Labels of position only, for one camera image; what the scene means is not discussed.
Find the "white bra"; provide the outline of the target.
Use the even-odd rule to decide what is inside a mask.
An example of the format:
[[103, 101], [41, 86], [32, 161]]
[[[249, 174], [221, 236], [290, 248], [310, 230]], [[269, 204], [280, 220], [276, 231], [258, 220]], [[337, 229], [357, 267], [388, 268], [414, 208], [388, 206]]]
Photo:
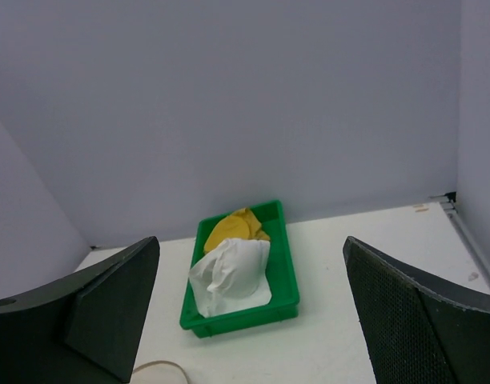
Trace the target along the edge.
[[228, 238], [196, 262], [188, 278], [199, 314], [212, 318], [268, 304], [270, 248], [269, 241]]

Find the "yellow bra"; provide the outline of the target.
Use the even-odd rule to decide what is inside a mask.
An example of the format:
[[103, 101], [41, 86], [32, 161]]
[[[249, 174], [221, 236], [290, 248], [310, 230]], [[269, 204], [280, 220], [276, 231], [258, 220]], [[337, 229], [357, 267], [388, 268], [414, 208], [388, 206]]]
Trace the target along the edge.
[[220, 220], [210, 232], [204, 244], [204, 254], [211, 252], [228, 238], [271, 240], [250, 208], [239, 209]]

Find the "white mesh laundry bag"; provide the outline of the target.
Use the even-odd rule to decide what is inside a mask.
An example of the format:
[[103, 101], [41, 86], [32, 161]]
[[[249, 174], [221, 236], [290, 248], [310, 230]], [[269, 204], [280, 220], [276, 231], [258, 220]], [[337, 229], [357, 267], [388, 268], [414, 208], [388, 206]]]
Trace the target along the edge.
[[134, 369], [130, 384], [189, 384], [186, 371], [177, 363], [158, 360]]

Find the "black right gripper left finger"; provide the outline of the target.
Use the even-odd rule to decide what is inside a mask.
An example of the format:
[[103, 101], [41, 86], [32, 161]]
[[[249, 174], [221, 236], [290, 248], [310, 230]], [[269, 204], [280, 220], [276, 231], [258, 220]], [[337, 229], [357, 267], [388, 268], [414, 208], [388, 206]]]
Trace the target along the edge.
[[0, 299], [0, 383], [128, 383], [159, 266], [144, 238], [92, 266]]

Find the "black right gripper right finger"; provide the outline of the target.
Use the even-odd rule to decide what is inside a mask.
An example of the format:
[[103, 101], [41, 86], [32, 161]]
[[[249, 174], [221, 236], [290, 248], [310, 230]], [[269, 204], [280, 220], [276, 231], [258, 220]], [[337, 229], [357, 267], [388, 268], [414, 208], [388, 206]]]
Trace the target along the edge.
[[490, 383], [490, 294], [354, 237], [343, 258], [378, 383]]

